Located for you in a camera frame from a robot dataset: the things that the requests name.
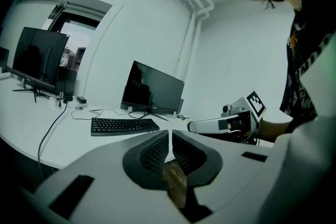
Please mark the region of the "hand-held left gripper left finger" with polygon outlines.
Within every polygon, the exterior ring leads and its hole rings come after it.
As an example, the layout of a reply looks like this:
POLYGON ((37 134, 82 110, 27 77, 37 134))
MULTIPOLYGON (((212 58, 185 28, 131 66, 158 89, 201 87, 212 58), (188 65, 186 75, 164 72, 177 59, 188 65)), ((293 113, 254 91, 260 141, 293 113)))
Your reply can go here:
POLYGON ((187 223, 162 177, 168 131, 97 147, 47 178, 34 203, 48 223, 187 223))

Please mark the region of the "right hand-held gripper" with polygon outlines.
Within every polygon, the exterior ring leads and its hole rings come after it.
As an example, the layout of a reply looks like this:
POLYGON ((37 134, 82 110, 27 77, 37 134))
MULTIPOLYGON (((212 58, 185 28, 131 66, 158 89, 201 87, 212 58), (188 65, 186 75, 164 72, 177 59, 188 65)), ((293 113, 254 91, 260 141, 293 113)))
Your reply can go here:
POLYGON ((187 124, 187 130, 196 134, 225 134, 230 132, 233 121, 239 121, 242 116, 250 118, 250 135, 241 139, 243 143, 256 143, 260 129, 260 121, 266 112, 266 107, 258 94, 253 91, 246 97, 241 97, 232 104, 232 114, 223 118, 193 121, 187 124))

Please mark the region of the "person's right hand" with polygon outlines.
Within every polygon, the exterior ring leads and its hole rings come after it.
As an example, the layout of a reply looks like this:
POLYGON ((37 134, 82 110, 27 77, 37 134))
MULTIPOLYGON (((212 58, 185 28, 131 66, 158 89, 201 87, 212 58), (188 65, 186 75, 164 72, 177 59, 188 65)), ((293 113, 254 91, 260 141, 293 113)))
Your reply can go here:
POLYGON ((247 139, 250 135, 250 118, 242 116, 227 120, 229 134, 241 139, 247 139))

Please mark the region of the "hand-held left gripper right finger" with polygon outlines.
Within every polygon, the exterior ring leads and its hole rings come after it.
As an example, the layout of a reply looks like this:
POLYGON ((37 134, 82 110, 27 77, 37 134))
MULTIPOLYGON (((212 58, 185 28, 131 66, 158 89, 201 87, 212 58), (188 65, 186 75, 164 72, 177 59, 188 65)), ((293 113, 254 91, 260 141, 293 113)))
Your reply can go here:
POLYGON ((187 214, 258 214, 269 191, 262 171, 271 147, 173 130, 172 151, 186 178, 187 214))

